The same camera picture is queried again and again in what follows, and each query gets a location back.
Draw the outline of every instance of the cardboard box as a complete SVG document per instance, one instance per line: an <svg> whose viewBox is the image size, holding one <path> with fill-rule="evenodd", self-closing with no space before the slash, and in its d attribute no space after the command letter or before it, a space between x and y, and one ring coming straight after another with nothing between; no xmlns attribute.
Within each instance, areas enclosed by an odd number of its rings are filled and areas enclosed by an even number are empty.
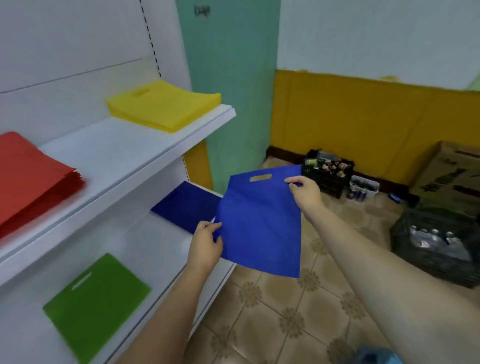
<svg viewBox="0 0 480 364"><path fill-rule="evenodd" d="M410 193L468 216L480 214L480 149L441 142Z"/></svg>

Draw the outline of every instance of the hand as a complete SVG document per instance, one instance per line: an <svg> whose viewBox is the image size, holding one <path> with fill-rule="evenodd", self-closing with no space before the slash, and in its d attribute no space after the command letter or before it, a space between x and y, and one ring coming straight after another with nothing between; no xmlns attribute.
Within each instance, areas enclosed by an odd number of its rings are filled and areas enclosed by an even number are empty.
<svg viewBox="0 0 480 364"><path fill-rule="evenodd" d="M315 181L305 176L297 176L289 177L285 179L285 182L289 183L293 198L307 220L311 220L314 211L325 207L320 188ZM302 184L302 187L298 187L295 183Z"/></svg>
<svg viewBox="0 0 480 364"><path fill-rule="evenodd" d="M222 223L212 224L200 221L195 230L188 252L187 268L196 274L207 278L220 260L223 251L222 238L213 241L213 233L222 226Z"/></svg>

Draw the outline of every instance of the yellow bag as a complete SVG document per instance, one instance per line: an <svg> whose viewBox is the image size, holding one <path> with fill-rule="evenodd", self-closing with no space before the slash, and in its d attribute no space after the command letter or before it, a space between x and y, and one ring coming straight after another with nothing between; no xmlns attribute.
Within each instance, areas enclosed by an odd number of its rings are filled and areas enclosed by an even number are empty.
<svg viewBox="0 0 480 364"><path fill-rule="evenodd" d="M175 133L222 102L220 94L198 94L159 80L107 100L113 117Z"/></svg>

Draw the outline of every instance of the white basket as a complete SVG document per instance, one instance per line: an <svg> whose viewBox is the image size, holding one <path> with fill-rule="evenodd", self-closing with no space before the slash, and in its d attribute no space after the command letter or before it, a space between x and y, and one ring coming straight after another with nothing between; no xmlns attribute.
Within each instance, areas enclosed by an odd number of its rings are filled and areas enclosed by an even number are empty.
<svg viewBox="0 0 480 364"><path fill-rule="evenodd" d="M369 184L370 186L372 186L374 188L375 191L370 191L370 190L367 190L366 188L360 188L358 186L355 186L352 183L354 181ZM374 197L378 193L378 191L380 190L380 184L378 182L369 180L367 178L363 178L363 177L359 177L359 176L352 176L352 178L350 180L350 189L353 192L362 191L363 193L367 194L367 198L371 198L371 197Z"/></svg>

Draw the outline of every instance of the black crate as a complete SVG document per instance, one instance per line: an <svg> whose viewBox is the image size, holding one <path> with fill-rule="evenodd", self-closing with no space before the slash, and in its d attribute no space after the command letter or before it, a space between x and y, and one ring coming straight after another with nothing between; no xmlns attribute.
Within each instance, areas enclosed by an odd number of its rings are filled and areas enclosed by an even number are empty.
<svg viewBox="0 0 480 364"><path fill-rule="evenodd" d="M338 177L336 174L332 175L321 168L315 170L313 166L306 166L305 164L301 167L301 175L317 182L322 192L335 198L340 198L342 197L343 190L350 184L350 179L352 178L355 167L355 163L350 160L342 159L342 162L352 165L344 170L345 177Z"/></svg>
<svg viewBox="0 0 480 364"><path fill-rule="evenodd" d="M411 225L418 229L437 229L442 234L451 231L469 251L472 261L452 258L414 246L410 241ZM392 251L417 268L434 277L473 288L480 284L480 228L464 216L443 209L406 209L390 229Z"/></svg>

